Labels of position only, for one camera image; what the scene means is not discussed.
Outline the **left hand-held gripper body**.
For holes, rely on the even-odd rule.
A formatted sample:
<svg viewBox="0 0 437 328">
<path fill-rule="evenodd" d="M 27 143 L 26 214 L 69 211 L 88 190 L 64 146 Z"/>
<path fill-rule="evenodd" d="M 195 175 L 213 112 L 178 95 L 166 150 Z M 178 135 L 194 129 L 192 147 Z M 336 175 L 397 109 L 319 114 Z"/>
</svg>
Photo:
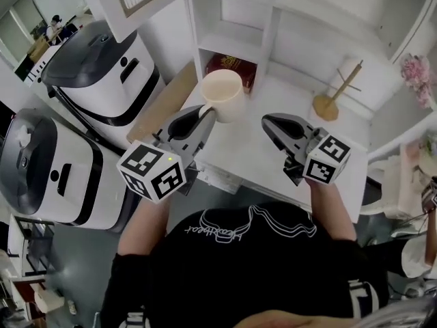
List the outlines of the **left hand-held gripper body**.
<svg viewBox="0 0 437 328">
<path fill-rule="evenodd" d="M 212 132 L 203 115 L 190 107 L 168 118 L 161 127 L 135 140 L 117 162 L 127 187 L 157 204 L 179 191 L 187 195 L 197 174 L 195 156 Z"/>
</svg>

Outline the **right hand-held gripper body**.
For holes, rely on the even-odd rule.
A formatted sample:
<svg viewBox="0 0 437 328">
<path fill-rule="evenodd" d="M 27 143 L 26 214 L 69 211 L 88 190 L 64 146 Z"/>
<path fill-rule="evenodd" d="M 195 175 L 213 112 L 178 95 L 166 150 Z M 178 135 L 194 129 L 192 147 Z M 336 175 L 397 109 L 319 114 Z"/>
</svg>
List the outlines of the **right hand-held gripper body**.
<svg viewBox="0 0 437 328">
<path fill-rule="evenodd" d="M 296 186 L 305 178 L 331 185 L 346 166 L 351 147 L 324 128 L 293 116 L 294 122 L 276 124 L 273 144 L 287 155 L 283 172 Z"/>
</svg>

